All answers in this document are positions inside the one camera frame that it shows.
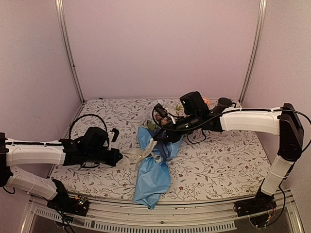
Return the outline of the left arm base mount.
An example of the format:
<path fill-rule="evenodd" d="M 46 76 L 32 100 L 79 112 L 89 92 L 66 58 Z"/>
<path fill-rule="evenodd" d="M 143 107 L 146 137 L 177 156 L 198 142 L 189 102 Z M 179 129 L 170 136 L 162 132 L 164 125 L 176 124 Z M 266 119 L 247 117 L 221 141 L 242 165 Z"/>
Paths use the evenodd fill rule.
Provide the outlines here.
<path fill-rule="evenodd" d="M 72 198 L 67 193 L 58 193 L 52 200 L 47 200 L 47 207 L 59 212 L 86 216 L 89 209 L 89 201 L 82 198 Z"/>

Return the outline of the white fake flower stems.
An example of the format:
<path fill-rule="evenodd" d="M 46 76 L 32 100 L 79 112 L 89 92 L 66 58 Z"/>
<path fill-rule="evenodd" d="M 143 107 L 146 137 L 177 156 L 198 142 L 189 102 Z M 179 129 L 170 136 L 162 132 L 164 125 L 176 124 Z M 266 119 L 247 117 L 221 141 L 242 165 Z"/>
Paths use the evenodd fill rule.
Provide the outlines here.
<path fill-rule="evenodd" d="M 181 116 L 183 114 L 183 107 L 180 104 L 177 104 L 174 108 L 174 112 L 176 113 L 177 116 Z"/>

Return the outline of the pale blue fake flower stems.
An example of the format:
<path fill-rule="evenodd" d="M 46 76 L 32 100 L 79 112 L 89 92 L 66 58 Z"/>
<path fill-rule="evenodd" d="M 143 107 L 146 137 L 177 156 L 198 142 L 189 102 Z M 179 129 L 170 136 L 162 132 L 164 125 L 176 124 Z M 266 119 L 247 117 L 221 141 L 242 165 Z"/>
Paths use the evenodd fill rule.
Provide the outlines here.
<path fill-rule="evenodd" d="M 165 105 L 165 100 L 158 100 L 158 102 L 160 105 L 164 106 Z"/>

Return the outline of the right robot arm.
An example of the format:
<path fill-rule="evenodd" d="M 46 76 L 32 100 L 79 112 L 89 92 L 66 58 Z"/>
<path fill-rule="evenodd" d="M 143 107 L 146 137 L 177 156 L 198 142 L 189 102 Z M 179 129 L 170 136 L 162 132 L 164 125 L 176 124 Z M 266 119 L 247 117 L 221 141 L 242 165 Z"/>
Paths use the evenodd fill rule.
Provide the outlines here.
<path fill-rule="evenodd" d="M 260 139 L 264 134 L 278 137 L 277 154 L 270 171 L 251 202 L 253 210 L 261 212 L 270 204 L 272 196 L 307 149 L 300 121 L 303 114 L 290 103 L 275 108 L 241 108 L 224 97 L 219 98 L 216 106 L 210 109 L 198 91 L 183 95 L 179 101 L 183 116 L 170 113 L 160 103 L 154 106 L 152 118 L 159 131 L 153 140 L 176 142 L 196 130 L 219 133 L 248 131 L 255 132 Z"/>

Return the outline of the white ribbon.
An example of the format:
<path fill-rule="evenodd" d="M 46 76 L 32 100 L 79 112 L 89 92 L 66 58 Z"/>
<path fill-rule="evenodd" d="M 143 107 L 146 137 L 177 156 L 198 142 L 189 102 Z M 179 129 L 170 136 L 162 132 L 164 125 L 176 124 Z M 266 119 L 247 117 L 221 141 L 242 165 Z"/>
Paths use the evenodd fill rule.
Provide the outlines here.
<path fill-rule="evenodd" d="M 145 158 L 151 156 L 156 163 L 162 162 L 162 157 L 160 155 L 156 155 L 153 150 L 157 145 L 157 141 L 154 141 L 152 138 L 149 141 L 148 146 L 145 149 L 128 149 L 123 151 L 122 153 L 129 156 L 130 163 L 139 166 L 139 164 Z"/>

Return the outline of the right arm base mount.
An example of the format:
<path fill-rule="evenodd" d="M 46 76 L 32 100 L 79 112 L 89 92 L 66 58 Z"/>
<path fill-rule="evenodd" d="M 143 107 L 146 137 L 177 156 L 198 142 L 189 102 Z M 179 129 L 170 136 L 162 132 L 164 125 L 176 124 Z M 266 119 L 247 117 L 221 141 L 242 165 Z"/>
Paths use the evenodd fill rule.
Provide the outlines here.
<path fill-rule="evenodd" d="M 251 216 L 250 223 L 256 228 L 265 228 L 272 223 L 276 202 L 274 196 L 258 194 L 254 198 L 237 201 L 233 210 L 241 216 Z"/>

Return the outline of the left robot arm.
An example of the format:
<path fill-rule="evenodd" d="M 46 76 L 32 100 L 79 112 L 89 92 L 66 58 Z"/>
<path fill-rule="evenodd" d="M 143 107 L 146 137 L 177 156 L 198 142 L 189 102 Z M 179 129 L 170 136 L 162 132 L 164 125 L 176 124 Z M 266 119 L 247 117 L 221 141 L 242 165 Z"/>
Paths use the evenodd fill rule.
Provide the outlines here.
<path fill-rule="evenodd" d="M 115 166 L 122 159 L 119 149 L 112 148 L 119 131 L 106 132 L 90 127 L 76 139 L 59 139 L 52 142 L 23 142 L 8 139 L 0 134 L 0 185 L 53 200 L 62 211 L 72 207 L 72 200 L 59 181 L 52 181 L 27 172 L 22 164 L 53 164 L 61 166 L 105 164 Z"/>

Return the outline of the pink fake flower stems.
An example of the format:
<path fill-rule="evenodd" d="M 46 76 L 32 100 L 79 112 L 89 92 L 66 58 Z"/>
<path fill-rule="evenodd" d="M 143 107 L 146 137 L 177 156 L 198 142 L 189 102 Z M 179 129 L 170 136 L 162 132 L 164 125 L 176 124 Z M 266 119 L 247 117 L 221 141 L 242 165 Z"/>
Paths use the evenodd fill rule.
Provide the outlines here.
<path fill-rule="evenodd" d="M 161 117 L 158 113 L 155 115 L 156 121 L 159 123 L 160 126 L 164 126 L 169 123 L 169 120 L 165 117 Z"/>

